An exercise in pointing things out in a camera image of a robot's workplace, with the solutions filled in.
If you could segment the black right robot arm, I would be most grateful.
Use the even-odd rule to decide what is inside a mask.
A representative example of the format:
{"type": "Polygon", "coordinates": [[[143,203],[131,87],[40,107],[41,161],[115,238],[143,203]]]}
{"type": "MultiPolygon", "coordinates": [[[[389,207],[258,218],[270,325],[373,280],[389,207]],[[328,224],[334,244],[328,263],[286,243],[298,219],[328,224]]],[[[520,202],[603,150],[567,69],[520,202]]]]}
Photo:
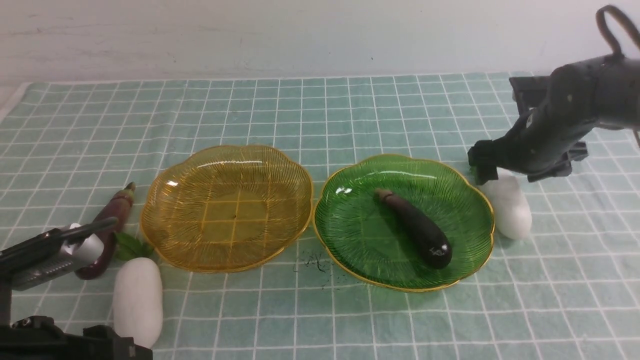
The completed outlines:
{"type": "Polygon", "coordinates": [[[573,162],[589,155],[583,138],[595,128],[639,136],[640,62],[624,55],[606,14],[640,44],[633,21],[608,4],[595,19],[610,54],[565,64],[547,76],[510,77],[519,117],[502,137],[477,141],[468,150],[478,185],[497,180],[499,169],[524,174],[530,183],[567,177],[573,162]]]}

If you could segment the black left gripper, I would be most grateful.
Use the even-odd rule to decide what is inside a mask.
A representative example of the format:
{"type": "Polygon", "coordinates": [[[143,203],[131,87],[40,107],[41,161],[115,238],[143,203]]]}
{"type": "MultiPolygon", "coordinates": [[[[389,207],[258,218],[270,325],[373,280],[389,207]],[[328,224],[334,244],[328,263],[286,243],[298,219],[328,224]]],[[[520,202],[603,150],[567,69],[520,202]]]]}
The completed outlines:
{"type": "Polygon", "coordinates": [[[3,325],[2,360],[151,360],[150,348],[121,337],[107,325],[84,328],[82,335],[65,333],[47,316],[30,316],[3,325]]]}

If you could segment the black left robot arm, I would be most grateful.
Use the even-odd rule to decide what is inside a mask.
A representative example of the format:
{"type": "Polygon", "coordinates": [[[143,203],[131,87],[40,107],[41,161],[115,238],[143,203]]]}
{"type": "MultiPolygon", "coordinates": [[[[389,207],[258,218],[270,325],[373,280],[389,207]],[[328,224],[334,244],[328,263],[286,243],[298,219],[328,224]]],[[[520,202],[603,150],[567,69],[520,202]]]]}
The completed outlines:
{"type": "Polygon", "coordinates": [[[65,333],[49,316],[10,321],[12,288],[1,280],[0,358],[2,360],[152,360],[150,348],[122,337],[107,325],[65,333]]]}

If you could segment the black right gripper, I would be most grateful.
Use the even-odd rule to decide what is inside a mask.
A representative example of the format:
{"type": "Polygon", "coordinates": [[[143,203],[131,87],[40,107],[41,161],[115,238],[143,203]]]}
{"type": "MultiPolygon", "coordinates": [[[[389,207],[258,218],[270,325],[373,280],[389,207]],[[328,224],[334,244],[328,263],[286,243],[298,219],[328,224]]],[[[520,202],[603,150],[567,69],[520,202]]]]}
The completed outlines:
{"type": "Polygon", "coordinates": [[[505,135],[476,141],[467,151],[475,182],[498,180],[498,168],[541,176],[566,164],[571,148],[595,129],[595,76],[549,75],[509,78],[521,114],[505,135]]]}

